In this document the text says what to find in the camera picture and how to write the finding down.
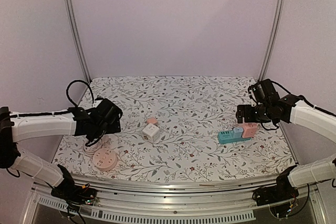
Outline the round pink socket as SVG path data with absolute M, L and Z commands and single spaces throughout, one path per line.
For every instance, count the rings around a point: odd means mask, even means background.
M 92 161 L 99 171 L 107 172 L 115 168 L 118 158 L 115 151 L 109 148 L 101 148 L 94 153 Z

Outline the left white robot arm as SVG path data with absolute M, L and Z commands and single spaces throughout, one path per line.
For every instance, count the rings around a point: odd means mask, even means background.
M 67 200 L 78 195 L 78 188 L 65 168 L 51 164 L 18 147 L 24 140 L 47 136 L 84 136 L 85 145 L 95 145 L 106 134 L 121 132 L 122 110 L 108 99 L 95 101 L 90 109 L 79 106 L 63 111 L 18 113 L 1 108 L 1 168 L 14 169 L 40 179 Z

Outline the pink cube socket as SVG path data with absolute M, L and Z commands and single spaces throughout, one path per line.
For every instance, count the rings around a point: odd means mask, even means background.
M 258 130 L 257 123 L 243 123 L 241 124 L 241 127 L 243 128 L 242 138 L 252 138 Z

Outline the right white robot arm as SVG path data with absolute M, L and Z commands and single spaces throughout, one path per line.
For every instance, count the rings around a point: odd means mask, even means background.
M 303 95 L 295 95 L 279 83 L 270 79 L 258 81 L 248 87 L 249 97 L 255 105 L 237 106 L 238 123 L 279 122 L 305 127 L 335 142 L 335 114 L 310 103 Z M 277 185 L 271 190 L 276 201 L 284 200 L 292 188 L 305 184 L 322 183 L 335 179 L 335 154 L 306 165 L 287 169 L 277 177 Z

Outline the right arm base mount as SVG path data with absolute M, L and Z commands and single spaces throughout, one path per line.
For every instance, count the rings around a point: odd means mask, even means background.
M 296 167 L 290 166 L 285 169 L 277 178 L 276 184 L 269 187 L 259 187 L 253 191 L 252 199 L 257 206 L 271 205 L 271 214 L 277 218 L 287 218 L 293 208 L 297 206 L 299 192 L 291 186 L 288 175 Z

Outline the small blue plug adapter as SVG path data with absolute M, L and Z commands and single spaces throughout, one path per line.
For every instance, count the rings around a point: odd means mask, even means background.
M 244 132 L 244 129 L 242 127 L 233 128 L 233 140 L 240 141 L 242 139 L 243 132 Z

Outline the small pink plug adapter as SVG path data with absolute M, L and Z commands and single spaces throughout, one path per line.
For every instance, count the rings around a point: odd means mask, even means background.
M 150 117 L 146 120 L 147 124 L 158 125 L 158 120 L 155 117 Z

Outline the teal power strip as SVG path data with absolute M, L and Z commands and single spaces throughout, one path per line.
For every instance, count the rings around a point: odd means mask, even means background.
M 217 139 L 219 144 L 229 144 L 243 141 L 243 138 L 241 138 L 240 141 L 233 140 L 233 130 L 219 132 L 217 135 Z

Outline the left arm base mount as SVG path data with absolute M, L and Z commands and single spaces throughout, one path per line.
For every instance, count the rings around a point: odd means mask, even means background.
M 92 205 L 96 201 L 98 191 L 91 188 L 89 183 L 82 186 L 76 185 L 73 177 L 65 167 L 59 164 L 57 167 L 62 173 L 63 180 L 58 186 L 51 186 L 51 195 L 63 199 L 66 202 L 68 220 L 72 223 L 77 223 L 73 220 L 75 215 L 73 215 L 72 212 L 74 212 L 80 218 L 82 223 L 86 223 L 80 213 L 80 206 Z

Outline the white cube socket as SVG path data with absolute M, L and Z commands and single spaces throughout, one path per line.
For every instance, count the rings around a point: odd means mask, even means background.
M 160 129 L 154 124 L 148 124 L 143 128 L 142 133 L 150 141 L 155 141 L 160 136 Z

